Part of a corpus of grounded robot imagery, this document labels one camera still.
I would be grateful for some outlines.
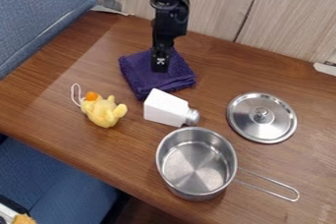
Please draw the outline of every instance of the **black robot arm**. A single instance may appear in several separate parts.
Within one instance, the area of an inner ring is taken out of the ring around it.
[[[151,69],[167,72],[174,39],[187,33],[189,0],[150,0],[155,9]]]

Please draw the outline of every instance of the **blue cushion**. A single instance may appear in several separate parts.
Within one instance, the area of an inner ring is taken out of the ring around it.
[[[75,169],[68,171],[32,208],[43,224],[99,224],[119,192]]]
[[[18,141],[0,144],[0,195],[42,224],[98,224],[120,192]]]
[[[0,0],[0,79],[96,0]]]
[[[47,155],[6,139],[0,145],[0,195],[31,209],[67,169]]]

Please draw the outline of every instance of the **metal pot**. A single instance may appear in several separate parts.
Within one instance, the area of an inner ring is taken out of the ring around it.
[[[222,136],[200,127],[182,128],[166,136],[157,148],[156,166],[173,194],[195,201],[209,200],[223,193],[239,168],[234,147]],[[236,182],[289,201],[297,201],[300,197],[290,186],[243,168],[240,170],[291,190],[296,197],[289,198],[242,181]]]

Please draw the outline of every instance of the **folded towel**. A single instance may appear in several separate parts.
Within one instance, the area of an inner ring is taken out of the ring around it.
[[[120,69],[137,99],[144,100],[153,88],[166,92],[193,86],[196,75],[173,48],[167,73],[151,71],[151,50],[119,58]]]

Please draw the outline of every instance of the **metal cap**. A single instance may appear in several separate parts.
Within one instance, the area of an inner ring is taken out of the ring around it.
[[[186,125],[196,126],[199,122],[199,112],[194,109],[190,109],[187,113]]]
[[[266,93],[247,93],[233,99],[227,109],[231,127],[248,140],[276,143],[287,140],[298,126],[291,106]]]

